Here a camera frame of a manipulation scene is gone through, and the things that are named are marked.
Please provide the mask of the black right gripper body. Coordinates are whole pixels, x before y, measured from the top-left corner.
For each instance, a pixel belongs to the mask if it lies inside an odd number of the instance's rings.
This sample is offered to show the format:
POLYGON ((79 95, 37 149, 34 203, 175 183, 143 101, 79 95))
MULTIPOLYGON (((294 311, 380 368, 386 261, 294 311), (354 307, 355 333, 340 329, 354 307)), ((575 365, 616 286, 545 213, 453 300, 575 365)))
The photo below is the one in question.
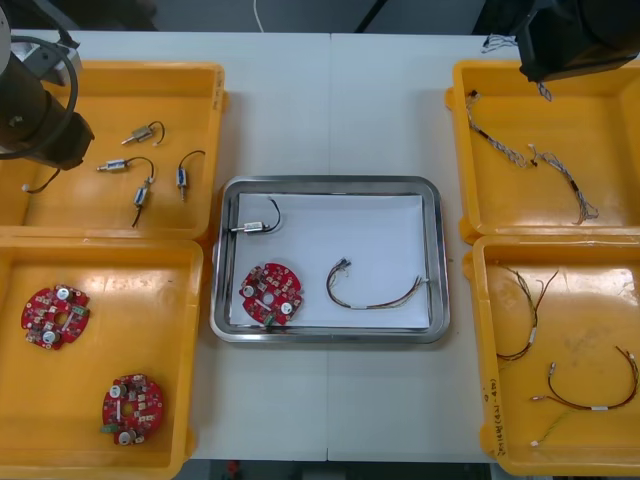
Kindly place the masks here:
POLYGON ((639 55, 637 9, 538 9, 516 34, 534 83, 614 70, 639 55))

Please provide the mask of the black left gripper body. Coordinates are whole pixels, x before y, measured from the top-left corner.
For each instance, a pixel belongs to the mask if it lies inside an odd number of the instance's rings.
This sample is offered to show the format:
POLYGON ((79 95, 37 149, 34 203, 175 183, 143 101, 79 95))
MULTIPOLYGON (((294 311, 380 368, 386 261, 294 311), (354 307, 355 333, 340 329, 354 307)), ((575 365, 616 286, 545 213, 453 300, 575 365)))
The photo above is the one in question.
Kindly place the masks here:
POLYGON ((49 146, 31 155, 30 159, 52 168, 71 170, 83 162, 94 139, 94 133, 84 117, 74 113, 60 136, 49 146))

